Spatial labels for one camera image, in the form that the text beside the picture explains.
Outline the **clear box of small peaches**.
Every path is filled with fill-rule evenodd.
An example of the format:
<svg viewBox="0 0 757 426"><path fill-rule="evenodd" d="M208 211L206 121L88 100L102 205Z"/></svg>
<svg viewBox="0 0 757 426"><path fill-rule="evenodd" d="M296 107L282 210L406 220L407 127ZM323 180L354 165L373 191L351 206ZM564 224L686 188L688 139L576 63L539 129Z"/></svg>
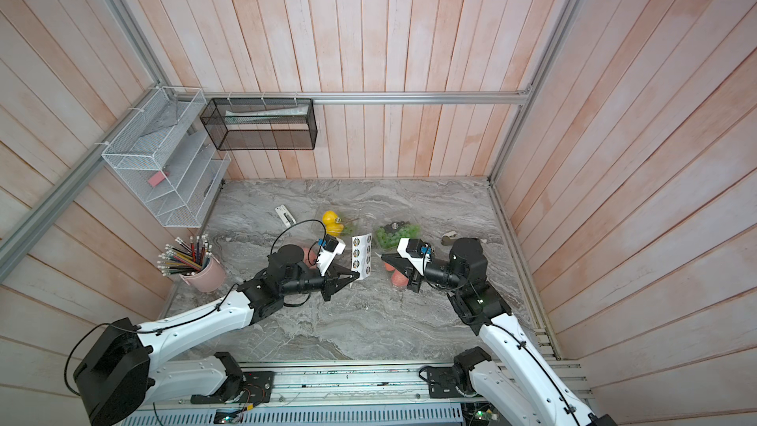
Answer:
<svg viewBox="0 0 757 426"><path fill-rule="evenodd" d="M306 248L304 262L310 268L317 267L317 261L319 260L320 248Z"/></svg>

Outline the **clear box of grapes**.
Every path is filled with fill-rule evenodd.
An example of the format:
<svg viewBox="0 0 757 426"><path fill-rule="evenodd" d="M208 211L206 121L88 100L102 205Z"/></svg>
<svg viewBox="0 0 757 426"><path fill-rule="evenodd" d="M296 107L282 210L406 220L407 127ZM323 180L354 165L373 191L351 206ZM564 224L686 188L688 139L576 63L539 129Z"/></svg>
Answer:
<svg viewBox="0 0 757 426"><path fill-rule="evenodd" d="M419 239L421 227L409 221L394 221L374 230L374 238L383 250L398 247L401 239Z"/></svg>

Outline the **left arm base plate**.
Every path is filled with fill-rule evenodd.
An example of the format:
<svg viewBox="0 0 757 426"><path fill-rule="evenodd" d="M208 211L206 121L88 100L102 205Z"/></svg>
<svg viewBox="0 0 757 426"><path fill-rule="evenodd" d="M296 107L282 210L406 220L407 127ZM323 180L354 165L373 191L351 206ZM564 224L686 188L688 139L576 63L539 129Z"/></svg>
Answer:
<svg viewBox="0 0 757 426"><path fill-rule="evenodd" d="M257 406L270 402L275 373L273 371L252 371L234 374L211 394L194 394L191 404L247 404Z"/></svg>

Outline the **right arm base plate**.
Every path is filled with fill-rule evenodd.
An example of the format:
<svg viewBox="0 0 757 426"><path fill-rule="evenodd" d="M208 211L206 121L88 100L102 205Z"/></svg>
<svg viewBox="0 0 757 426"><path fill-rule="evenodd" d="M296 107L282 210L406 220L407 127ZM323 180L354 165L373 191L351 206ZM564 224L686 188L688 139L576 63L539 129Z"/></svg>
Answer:
<svg viewBox="0 0 757 426"><path fill-rule="evenodd" d="M483 398L472 386L471 372L453 367L423 366L418 377L427 385L430 398Z"/></svg>

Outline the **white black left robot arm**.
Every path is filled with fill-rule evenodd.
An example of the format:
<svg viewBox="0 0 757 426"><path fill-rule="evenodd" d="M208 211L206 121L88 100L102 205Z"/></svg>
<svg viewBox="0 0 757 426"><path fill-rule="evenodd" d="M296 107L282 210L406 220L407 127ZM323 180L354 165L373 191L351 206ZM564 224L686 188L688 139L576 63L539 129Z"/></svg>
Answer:
<svg viewBox="0 0 757 426"><path fill-rule="evenodd" d="M304 250L295 245L283 246L267 260L267 268L206 305L142 325L128 318L101 323L100 337L77 368L64 371L64 382L80 396L90 423L114 425L155 400L233 400L244 389L244 373L230 354L214 354L197 367L177 356L270 317L290 295L319 293L329 301L360 277L341 265L310 268Z"/></svg>

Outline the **clear box of red apples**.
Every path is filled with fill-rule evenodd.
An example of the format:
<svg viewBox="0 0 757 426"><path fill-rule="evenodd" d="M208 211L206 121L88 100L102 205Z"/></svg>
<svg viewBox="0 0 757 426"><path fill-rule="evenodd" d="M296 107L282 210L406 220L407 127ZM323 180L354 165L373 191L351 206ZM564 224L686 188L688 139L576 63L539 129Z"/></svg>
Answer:
<svg viewBox="0 0 757 426"><path fill-rule="evenodd" d="M392 286L398 289L405 289L408 285L408 278L388 263L384 264L384 268L390 274L390 283Z"/></svg>

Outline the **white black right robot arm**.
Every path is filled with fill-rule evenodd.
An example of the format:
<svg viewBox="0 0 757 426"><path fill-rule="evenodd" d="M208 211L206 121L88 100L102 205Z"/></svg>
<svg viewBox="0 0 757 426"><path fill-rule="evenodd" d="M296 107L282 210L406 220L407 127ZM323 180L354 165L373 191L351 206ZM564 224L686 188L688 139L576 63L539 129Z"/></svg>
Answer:
<svg viewBox="0 0 757 426"><path fill-rule="evenodd" d="M613 425L574 394L530 341L512 308L487 279L478 239L461 238L440 260L420 239L402 239L382 261L419 292L423 283L445 292L459 319L490 349L455 357L451 374L463 396L482 396L512 425Z"/></svg>

